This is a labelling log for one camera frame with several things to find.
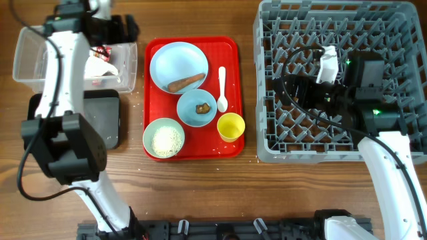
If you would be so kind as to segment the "red snack wrapper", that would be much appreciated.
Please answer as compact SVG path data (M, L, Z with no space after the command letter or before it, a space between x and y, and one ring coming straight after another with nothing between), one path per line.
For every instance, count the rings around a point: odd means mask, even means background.
M105 62L109 62L111 57L111 47L108 46L98 46L91 48L92 55L94 57L100 58Z

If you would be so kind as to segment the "white napkin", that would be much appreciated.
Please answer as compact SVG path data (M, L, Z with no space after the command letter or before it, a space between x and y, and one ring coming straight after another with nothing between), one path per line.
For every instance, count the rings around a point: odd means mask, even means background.
M102 76L117 76L119 75L118 69L112 65L104 61L101 58L89 56L85 64L85 72L84 79L102 77Z

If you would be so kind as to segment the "yellow plastic cup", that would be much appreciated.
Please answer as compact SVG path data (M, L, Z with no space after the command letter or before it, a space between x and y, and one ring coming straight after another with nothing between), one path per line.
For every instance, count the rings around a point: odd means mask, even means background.
M246 129L246 123L237 113L225 113L217 122L217 130L223 141L232 143L241 137Z

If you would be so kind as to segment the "white plastic spoon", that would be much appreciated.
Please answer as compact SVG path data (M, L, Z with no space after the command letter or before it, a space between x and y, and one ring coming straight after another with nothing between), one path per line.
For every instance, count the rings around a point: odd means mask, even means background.
M226 110L228 109L228 100L226 99L226 96L225 96L226 68L220 67L218 69L218 73L219 73L218 80L220 85L220 96L217 100L217 108L219 112L225 113Z

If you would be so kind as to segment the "brown mushroom piece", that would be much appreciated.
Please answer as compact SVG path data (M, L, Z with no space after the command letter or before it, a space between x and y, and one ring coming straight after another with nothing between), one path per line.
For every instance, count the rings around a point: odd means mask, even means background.
M209 113L211 110L211 107L207 103L203 103L201 105L195 106L195 112L199 115L204 115Z

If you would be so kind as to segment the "light green bowl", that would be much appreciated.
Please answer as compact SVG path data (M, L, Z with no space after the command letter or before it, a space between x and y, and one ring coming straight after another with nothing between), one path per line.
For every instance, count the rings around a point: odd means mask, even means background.
M164 127L164 126L176 128L181 133L181 136L183 137L183 145L184 145L184 142L185 142L185 133L184 133L183 127L176 120L173 120L173 119L170 119L170 118L160 118L160 119L156 119L155 121L151 122L145 128L145 131L143 133L143 146L144 146L145 150L151 156L157 157L157 158L160 158L160 159L167 159L167 158L158 157L153 152L153 149L151 147L151 141L152 141L154 132L157 129L159 129L160 127Z

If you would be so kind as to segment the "small light blue plate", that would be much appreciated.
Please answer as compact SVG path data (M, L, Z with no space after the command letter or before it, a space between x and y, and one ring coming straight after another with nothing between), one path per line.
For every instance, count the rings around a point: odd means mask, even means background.
M211 110L209 113L199 115L195 106L207 103ZM190 127L204 127L210 123L217 112L217 103L211 93L203 89L193 89L184 93L177 102L177 115L179 119Z

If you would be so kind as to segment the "white rice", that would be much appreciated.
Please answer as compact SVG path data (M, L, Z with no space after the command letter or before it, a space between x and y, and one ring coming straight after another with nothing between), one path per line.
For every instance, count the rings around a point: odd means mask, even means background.
M174 127L160 127L154 132L151 147L153 152L162 158L168 158L178 153L183 145L181 133Z

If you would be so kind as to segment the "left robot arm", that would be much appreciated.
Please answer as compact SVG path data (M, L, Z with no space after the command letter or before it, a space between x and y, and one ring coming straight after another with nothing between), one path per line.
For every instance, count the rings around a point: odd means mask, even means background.
M22 172L32 155L47 177L81 196L97 219L101 239L142 239L145 230L109 180L105 143L84 117L85 64L92 47L131 43L138 34L130 15L125 21L119 15L107 20L88 12L48 16L40 34L50 53L45 88L34 119L21 124L25 153L17 186L22 196L32 201L60 196L25 192Z

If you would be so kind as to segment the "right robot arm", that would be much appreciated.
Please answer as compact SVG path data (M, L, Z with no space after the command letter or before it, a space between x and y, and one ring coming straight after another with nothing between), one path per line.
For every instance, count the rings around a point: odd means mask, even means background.
M388 239L426 238L426 199L410 154L404 114L396 103L383 101L385 62L381 54L353 51L346 59L342 84L334 81L338 60L327 47L311 47L319 63L317 76L287 74L273 79L284 105L328 125L312 109L339 115L337 125L350 133L372 178Z

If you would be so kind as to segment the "clear plastic waste bin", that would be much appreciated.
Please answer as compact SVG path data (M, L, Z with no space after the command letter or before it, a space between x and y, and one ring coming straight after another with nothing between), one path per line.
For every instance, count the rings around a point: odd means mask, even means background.
M84 89L86 91L114 89L129 93L134 90L137 75L137 44L108 45L107 62L115 69L96 75L86 65ZM47 72L47 44L40 36L24 27L20 31L13 62L13 79L23 83L36 93L44 89Z

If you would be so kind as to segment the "grey dishwasher rack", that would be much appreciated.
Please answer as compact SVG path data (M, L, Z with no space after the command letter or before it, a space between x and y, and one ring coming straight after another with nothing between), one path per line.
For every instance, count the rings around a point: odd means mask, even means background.
M360 161L340 116L280 102L282 72L314 76L313 46L333 46L342 82L353 51L381 54L384 100L404 114L415 164L426 162L426 45L420 9L407 1L262 1L253 24L258 157L266 163Z

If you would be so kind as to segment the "black food waste tray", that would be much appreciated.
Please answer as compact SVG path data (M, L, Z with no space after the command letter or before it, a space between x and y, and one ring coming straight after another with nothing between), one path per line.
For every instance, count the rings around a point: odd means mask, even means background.
M57 101L47 106L43 101L32 112L24 127L41 119L45 125L37 143L49 147L68 147L80 154L84 151L107 151L119 145L120 98L113 89L83 91L63 90Z

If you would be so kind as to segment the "large light blue plate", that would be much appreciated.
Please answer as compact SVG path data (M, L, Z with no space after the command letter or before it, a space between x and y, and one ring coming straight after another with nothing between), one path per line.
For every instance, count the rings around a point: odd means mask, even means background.
M168 43L160 47L151 58L149 73L155 85L170 93L167 86L174 81L205 73L202 80L179 90L175 95L199 88L207 79L209 63L205 53L197 46L182 41Z

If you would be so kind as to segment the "red serving tray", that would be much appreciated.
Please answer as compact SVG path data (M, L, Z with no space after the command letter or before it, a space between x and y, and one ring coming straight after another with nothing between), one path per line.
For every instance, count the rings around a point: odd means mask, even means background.
M228 100L228 111L238 115L243 113L238 46L233 39L224 36L158 38L149 42L145 49L143 126L147 127L156 119L170 118L183 127L185 133L183 148L177 155L170 157L170 161L220 159L239 155L244 148L245 140L243 137L239 137L233 143L222 140L217 130L217 122L222 115L219 111L204 127L190 127L177 115L177 102L183 94L166 93L151 79L149 64L154 53L160 47L178 41L194 44L205 53L209 73L198 89L208 91L215 99L220 96L218 69L226 68L225 96Z

